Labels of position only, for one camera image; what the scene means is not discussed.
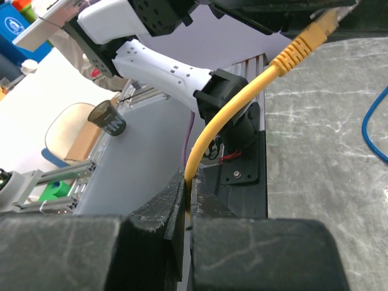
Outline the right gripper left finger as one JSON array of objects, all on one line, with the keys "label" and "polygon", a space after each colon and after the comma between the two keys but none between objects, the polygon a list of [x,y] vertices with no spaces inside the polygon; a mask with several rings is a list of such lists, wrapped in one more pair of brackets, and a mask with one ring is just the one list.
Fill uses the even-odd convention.
[{"label": "right gripper left finger", "polygon": [[184,178],[122,215],[1,216],[2,290],[176,290]]}]

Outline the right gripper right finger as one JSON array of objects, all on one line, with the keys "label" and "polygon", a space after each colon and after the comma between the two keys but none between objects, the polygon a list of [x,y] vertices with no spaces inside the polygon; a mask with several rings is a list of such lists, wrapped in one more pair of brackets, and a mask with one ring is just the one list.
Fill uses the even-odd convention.
[{"label": "right gripper right finger", "polygon": [[193,290],[349,290],[336,241],[321,221],[239,218],[199,170],[191,192]]}]

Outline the black network switch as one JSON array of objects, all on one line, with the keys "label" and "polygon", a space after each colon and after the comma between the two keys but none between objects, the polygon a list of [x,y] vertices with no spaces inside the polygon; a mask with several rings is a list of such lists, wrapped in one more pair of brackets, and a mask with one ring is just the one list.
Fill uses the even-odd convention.
[{"label": "black network switch", "polygon": [[355,8],[359,1],[201,1],[216,17],[227,15],[265,35],[287,32],[308,24],[324,12],[341,13]]}]

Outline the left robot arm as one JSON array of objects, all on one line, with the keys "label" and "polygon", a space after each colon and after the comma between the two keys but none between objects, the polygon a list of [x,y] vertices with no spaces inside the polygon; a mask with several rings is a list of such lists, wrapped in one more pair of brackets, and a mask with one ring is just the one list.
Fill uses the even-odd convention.
[{"label": "left robot arm", "polygon": [[193,67],[146,47],[140,35],[169,35],[190,25],[195,1],[97,1],[63,29],[105,76],[146,83],[210,120],[247,84],[225,70]]}]

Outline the green plastic block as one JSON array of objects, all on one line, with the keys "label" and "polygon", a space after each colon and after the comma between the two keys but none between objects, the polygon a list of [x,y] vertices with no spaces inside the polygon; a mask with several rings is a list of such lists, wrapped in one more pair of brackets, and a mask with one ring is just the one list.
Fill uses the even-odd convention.
[{"label": "green plastic block", "polygon": [[38,202],[51,201],[68,195],[71,186],[64,181],[47,184]]}]

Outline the dark cup with lettering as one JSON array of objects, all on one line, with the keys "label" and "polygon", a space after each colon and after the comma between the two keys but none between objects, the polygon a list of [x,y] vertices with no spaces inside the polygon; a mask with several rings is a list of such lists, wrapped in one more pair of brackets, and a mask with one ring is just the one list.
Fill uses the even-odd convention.
[{"label": "dark cup with lettering", "polygon": [[98,104],[89,114],[88,122],[93,123],[110,136],[124,132],[127,123],[110,100]]}]

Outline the blue bin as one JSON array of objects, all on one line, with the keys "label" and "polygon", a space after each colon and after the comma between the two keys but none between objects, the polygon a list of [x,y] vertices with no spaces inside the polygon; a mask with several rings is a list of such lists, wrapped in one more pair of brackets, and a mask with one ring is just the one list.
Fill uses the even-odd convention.
[{"label": "blue bin", "polygon": [[41,62],[52,50],[46,42],[34,52],[13,44],[13,40],[28,27],[27,20],[9,2],[1,4],[1,54],[20,66],[26,59]]}]

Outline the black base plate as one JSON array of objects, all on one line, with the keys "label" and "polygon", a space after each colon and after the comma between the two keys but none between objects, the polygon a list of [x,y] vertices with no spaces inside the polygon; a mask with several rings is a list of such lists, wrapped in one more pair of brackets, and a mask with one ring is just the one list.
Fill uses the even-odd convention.
[{"label": "black base plate", "polygon": [[252,103],[242,125],[249,125],[253,141],[228,151],[216,138],[206,150],[192,184],[192,210],[207,216],[266,219],[267,155],[262,106]]}]

